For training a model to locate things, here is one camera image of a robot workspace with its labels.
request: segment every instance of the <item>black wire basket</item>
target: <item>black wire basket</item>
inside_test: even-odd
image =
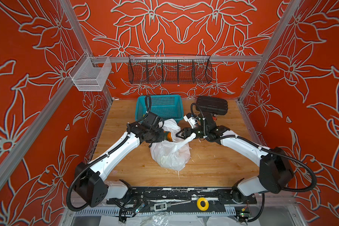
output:
[[[129,55],[128,78],[131,84],[208,84],[212,64],[206,55]]]

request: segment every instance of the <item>white plastic bag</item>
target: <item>white plastic bag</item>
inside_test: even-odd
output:
[[[193,140],[196,135],[193,133],[185,140],[176,137],[176,133],[181,131],[181,127],[177,125],[174,119],[164,121],[163,129],[171,132],[173,142],[165,140],[153,143],[150,147],[152,158],[161,167],[180,171],[191,157],[188,142]]]

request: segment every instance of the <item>black plastic box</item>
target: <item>black plastic box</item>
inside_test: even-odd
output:
[[[227,101],[217,97],[199,96],[196,104],[198,104],[202,111],[208,111],[217,115],[226,115],[228,106]]]

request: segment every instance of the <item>white mesh basket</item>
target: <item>white mesh basket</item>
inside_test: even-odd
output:
[[[92,62],[85,52],[69,72],[74,85],[79,91],[102,91],[112,69],[111,61],[107,57],[102,67]]]

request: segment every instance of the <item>wooden table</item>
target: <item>wooden table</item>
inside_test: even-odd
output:
[[[184,113],[190,112],[194,100],[182,100]],[[93,159],[113,145],[126,130],[126,123],[135,120],[136,100],[114,101]],[[217,125],[224,125],[251,139],[235,101],[228,101],[228,113],[218,116]],[[181,128],[189,127],[182,120]],[[231,187],[241,178],[258,175],[258,167],[238,152],[208,141],[189,143],[191,159],[181,171],[160,167],[152,159],[147,143],[131,151],[110,173],[107,180],[123,179],[132,186]]]

